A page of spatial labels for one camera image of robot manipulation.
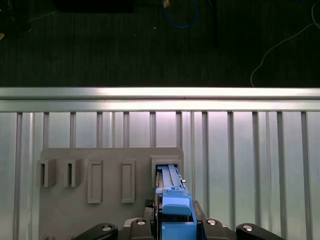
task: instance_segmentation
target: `blue robot part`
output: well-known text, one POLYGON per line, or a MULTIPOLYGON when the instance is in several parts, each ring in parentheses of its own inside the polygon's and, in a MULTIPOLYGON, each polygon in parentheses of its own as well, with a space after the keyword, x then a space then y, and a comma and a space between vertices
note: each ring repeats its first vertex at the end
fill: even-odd
POLYGON ((178 168, 174 165, 156 168, 162 172, 163 187, 156 189, 156 194, 162 197, 162 214, 185 216, 188 219, 186 222, 162 222, 162 240, 196 240, 196 214, 191 194, 183 183, 178 168))

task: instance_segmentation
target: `white cable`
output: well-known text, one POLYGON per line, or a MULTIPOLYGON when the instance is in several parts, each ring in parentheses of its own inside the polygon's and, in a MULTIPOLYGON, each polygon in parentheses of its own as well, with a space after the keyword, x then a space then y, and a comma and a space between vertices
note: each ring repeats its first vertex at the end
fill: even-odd
POLYGON ((255 87, 255 85, 254 85, 254 83, 253 83, 253 76, 254 76, 254 74, 256 73, 256 71, 258 71, 258 70, 261 68, 261 66, 264 64, 264 61, 265 61, 266 56, 267 56, 273 49, 275 49, 276 47, 280 46, 281 44, 283 44, 283 43, 285 43, 285 42, 287 42, 287 41, 289 41, 289 40, 291 40, 291 39, 294 39, 296 36, 300 35, 301 33, 303 33, 305 30, 307 30, 309 27, 311 27, 311 26, 313 26, 313 25, 315 25, 318 29, 320 29, 320 24, 316 22, 315 15, 314 15, 314 9, 315 9, 316 5, 317 5, 319 2, 320 2, 320 0, 318 0, 318 1, 313 5, 313 7, 312 7, 312 9, 311 9, 311 16, 312 16, 313 23, 310 23, 308 26, 306 26, 304 29, 302 29, 302 30, 301 30, 300 32, 298 32, 297 34, 295 34, 295 35, 293 35, 293 36, 291 36, 291 37, 289 37, 289 38, 287 38, 287 39, 279 42, 277 45, 275 45, 275 46, 273 46, 272 48, 270 48, 270 49, 264 54, 264 56, 263 56, 263 58, 262 58, 262 60, 261 60, 260 65, 259 65, 255 70, 253 70, 253 72, 252 72, 252 74, 251 74, 251 77, 250 77, 251 86, 252 86, 253 88, 255 87))

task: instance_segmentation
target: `blue cable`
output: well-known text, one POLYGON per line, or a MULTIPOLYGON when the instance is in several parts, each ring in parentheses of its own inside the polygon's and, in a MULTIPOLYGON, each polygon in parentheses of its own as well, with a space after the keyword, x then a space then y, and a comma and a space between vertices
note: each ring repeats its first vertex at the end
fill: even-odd
POLYGON ((178 29, 185 29, 185 28, 188 28, 188 27, 190 27, 192 24, 195 23, 195 21, 197 20, 197 18, 198 18, 198 16, 199 16, 199 9, 198 9, 198 4, 197 4, 196 0, 191 0, 191 1, 192 1, 192 3, 193 3, 194 6, 195 6, 195 17, 194 17, 194 19, 192 20, 192 22, 189 23, 189 24, 187 24, 187 25, 177 25, 177 24, 175 24, 175 23, 172 21, 171 17, 168 15, 168 12, 167 12, 167 10, 166 10, 166 8, 165 8, 165 3, 163 2, 164 14, 165 14, 166 18, 168 19, 169 23, 171 23, 172 26, 174 26, 174 27, 176 27, 176 28, 178 28, 178 29))

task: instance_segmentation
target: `screw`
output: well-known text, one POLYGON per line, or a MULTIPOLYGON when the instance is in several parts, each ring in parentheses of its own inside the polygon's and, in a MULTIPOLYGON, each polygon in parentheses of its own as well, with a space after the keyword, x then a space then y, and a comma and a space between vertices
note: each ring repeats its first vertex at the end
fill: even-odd
POLYGON ((138 220, 136 223, 139 225, 144 225, 146 223, 146 221, 145 220, 138 220))
POLYGON ((244 225, 242 228, 247 230, 248 232, 251 232, 253 230, 252 226, 249 225, 244 225))
POLYGON ((104 232, 108 232, 108 231, 110 231, 111 230, 111 227, 110 226, 104 226, 103 228, 102 228, 102 231, 104 231, 104 232))
POLYGON ((217 222, 215 220, 211 220, 210 219, 210 220, 207 221, 207 223, 210 224, 210 225, 216 225, 217 222))

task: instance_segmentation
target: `dark carpet floor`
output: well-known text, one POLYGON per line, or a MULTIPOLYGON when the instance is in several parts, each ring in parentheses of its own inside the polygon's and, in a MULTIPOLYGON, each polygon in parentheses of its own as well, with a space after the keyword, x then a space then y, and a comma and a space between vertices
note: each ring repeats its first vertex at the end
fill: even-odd
MULTIPOLYGON (((51 0, 17 1, 22 22, 54 13, 31 21, 30 32, 0 21, 8 32, 0 41, 0 87, 249 87, 264 53, 312 23, 315 3, 218 0, 214 48, 207 0, 197 0, 199 18, 186 29, 170 25, 160 0, 136 0, 131 13, 67 13, 51 0)), ((192 20, 190 0, 170 2, 175 22, 192 20)), ((320 22, 320 5, 314 13, 320 22)), ((319 57, 320 30, 312 26, 272 51, 254 84, 320 87, 319 57)))

